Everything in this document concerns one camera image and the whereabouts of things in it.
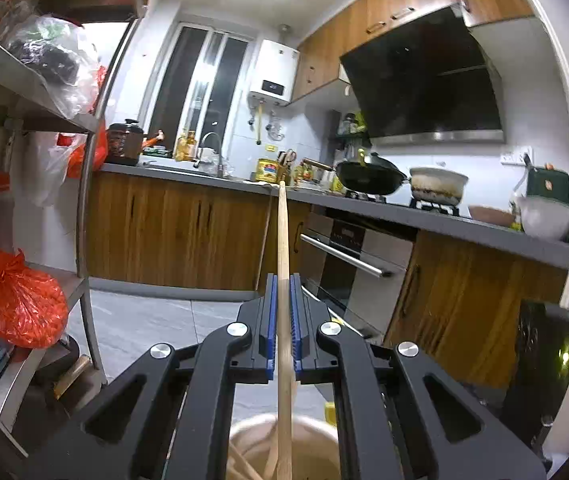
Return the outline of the yellow tulip plastic spoon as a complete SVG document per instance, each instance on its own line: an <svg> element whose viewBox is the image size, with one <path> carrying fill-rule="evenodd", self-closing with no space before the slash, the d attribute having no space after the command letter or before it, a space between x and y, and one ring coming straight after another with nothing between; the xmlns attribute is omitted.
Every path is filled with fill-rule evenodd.
<svg viewBox="0 0 569 480"><path fill-rule="evenodd" d="M334 402L324 403L324 421L333 427L337 426L336 410Z"/></svg>

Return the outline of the white ceramic floral utensil holder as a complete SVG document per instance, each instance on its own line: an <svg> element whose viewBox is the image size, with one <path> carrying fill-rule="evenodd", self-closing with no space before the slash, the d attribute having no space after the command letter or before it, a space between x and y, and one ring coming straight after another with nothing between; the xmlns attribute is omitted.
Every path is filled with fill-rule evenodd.
<svg viewBox="0 0 569 480"><path fill-rule="evenodd" d="M236 422L232 442L263 477L269 451L271 428L276 414L261 414ZM341 479L339 437L336 429L307 416L294 416L292 427L293 479ZM249 479L228 455L226 479Z"/></svg>

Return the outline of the wooden chopstick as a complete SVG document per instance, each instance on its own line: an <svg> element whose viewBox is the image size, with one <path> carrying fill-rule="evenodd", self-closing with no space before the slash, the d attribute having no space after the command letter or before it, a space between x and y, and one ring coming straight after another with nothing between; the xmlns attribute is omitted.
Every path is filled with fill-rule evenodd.
<svg viewBox="0 0 569 480"><path fill-rule="evenodd" d="M272 479L272 477L276 473L277 464L278 464L278 429L277 426L273 426L271 428L269 451L263 472L264 480Z"/></svg>
<svg viewBox="0 0 569 480"><path fill-rule="evenodd" d="M278 200L278 462L276 478L293 478L292 408L294 370L290 313L289 214L286 185L279 184Z"/></svg>
<svg viewBox="0 0 569 480"><path fill-rule="evenodd" d="M229 452L246 477L252 480L263 480L263 477L256 471L256 469L249 463L249 461L232 442L229 442Z"/></svg>

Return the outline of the kitchen faucet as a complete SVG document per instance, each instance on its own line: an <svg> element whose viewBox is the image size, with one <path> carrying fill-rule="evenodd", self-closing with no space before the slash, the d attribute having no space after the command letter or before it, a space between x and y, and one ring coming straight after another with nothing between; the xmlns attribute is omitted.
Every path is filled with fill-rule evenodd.
<svg viewBox="0 0 569 480"><path fill-rule="evenodd" d="M213 139L217 142L216 148L212 148L207 144ZM199 168L201 165L212 165L215 169L215 176L222 178L224 176L224 159L222 158L222 138L215 131L207 132L196 148L196 157L193 159L193 167Z"/></svg>

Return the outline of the wooden cabinets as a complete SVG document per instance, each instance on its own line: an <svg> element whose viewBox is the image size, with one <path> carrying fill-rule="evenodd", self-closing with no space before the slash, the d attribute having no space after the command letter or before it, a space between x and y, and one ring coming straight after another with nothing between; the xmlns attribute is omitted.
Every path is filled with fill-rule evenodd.
<svg viewBox="0 0 569 480"><path fill-rule="evenodd" d="M301 53L292 98L301 99L339 79L339 58L385 32L458 3L469 27L528 18L527 0L355 0L298 47Z"/></svg>
<svg viewBox="0 0 569 480"><path fill-rule="evenodd" d="M312 204L291 200L294 243ZM252 292L277 269L277 200L263 193L98 172L92 181L88 269L95 278ZM411 340L461 382L503 388L515 368L519 307L561 298L558 266L417 230L408 272L382 344Z"/></svg>

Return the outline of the white bowl on counter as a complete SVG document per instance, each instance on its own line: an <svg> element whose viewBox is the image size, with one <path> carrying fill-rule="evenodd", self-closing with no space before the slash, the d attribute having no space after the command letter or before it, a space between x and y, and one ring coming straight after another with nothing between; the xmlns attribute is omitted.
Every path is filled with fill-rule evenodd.
<svg viewBox="0 0 569 480"><path fill-rule="evenodd" d="M542 240L561 240L569 232L569 205L542 196L516 199L524 232Z"/></svg>

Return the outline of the built-in oven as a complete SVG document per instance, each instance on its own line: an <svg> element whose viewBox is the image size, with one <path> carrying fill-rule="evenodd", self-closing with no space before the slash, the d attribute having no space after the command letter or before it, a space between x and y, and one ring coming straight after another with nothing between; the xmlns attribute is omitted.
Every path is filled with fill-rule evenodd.
<svg viewBox="0 0 569 480"><path fill-rule="evenodd" d="M301 284L365 339L380 344L416 238L410 226L313 206L294 243Z"/></svg>

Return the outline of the black wok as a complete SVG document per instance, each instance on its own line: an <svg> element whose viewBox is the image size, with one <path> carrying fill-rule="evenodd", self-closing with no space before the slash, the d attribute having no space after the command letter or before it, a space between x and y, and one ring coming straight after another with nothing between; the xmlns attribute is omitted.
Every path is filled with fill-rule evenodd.
<svg viewBox="0 0 569 480"><path fill-rule="evenodd" d="M355 157L339 162L335 172L347 190L371 195L391 195L409 182L394 164L364 148L359 148Z"/></svg>

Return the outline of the white plastic bag hanging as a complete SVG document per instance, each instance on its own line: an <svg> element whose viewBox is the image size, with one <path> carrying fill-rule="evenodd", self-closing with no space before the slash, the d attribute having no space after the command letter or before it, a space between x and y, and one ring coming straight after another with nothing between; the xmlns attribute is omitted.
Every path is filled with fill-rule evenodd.
<svg viewBox="0 0 569 480"><path fill-rule="evenodd" d="M84 140L82 134L32 131L22 155L22 188L36 207L52 206L68 173L71 154Z"/></svg>

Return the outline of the black range hood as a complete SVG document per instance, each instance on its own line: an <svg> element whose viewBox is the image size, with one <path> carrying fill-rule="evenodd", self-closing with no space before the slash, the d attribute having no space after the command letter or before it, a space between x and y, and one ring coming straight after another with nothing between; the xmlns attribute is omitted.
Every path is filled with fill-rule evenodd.
<svg viewBox="0 0 569 480"><path fill-rule="evenodd" d="M458 4L365 42L341 64L374 142L505 142L501 78Z"/></svg>

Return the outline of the window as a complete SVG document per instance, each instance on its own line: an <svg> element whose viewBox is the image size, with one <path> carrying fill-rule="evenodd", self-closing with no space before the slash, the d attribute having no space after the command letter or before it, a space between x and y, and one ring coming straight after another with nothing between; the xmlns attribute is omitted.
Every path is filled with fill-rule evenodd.
<svg viewBox="0 0 569 480"><path fill-rule="evenodd" d="M148 138L162 139L142 153L184 160L181 145L218 152L237 109L239 80L252 41L248 37L201 24L181 22L158 67L147 96L144 127Z"/></svg>

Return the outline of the wooden upper cabinets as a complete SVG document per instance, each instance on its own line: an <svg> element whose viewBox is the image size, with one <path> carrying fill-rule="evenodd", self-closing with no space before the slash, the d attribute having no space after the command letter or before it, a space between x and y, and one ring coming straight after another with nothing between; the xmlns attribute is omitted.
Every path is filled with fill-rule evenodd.
<svg viewBox="0 0 569 480"><path fill-rule="evenodd" d="M458 3L469 27L528 18L527 0L355 0L298 47L301 53L292 98L301 99L339 79L339 58L385 32Z"/></svg>

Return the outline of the white water heater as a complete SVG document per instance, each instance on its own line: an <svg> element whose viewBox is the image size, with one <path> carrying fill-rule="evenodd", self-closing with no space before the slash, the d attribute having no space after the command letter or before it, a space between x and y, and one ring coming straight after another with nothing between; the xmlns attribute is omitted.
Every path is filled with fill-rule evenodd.
<svg viewBox="0 0 569 480"><path fill-rule="evenodd" d="M298 50L272 40L263 40L252 71L249 96L280 106L289 104L298 62Z"/></svg>

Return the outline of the clear bag on shelf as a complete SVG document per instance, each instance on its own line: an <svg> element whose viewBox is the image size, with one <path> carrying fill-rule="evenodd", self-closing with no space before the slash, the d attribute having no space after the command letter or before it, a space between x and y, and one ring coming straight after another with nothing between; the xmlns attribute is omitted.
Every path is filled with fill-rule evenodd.
<svg viewBox="0 0 569 480"><path fill-rule="evenodd" d="M65 118L94 110L102 65L83 26L53 15L32 15L4 44L15 58L38 73Z"/></svg>

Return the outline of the metal storage shelf rack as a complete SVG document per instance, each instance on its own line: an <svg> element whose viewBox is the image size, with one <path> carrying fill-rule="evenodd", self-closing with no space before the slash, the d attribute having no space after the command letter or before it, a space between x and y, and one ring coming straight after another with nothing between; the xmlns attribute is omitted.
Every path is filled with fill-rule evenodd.
<svg viewBox="0 0 569 480"><path fill-rule="evenodd" d="M4 460L24 460L35 427L55 414L74 415L106 386L90 303L88 197L128 39L103 61L87 26L122 22L133 32L144 12L144 0L0 0L0 247L15 250L19 231L39 232L36 220L19 212L19 202L52 207L78 156L74 269L29 262L27 271L56 283L68 307L82 314L89 348L76 356L66 335L49 344L0 338Z"/></svg>

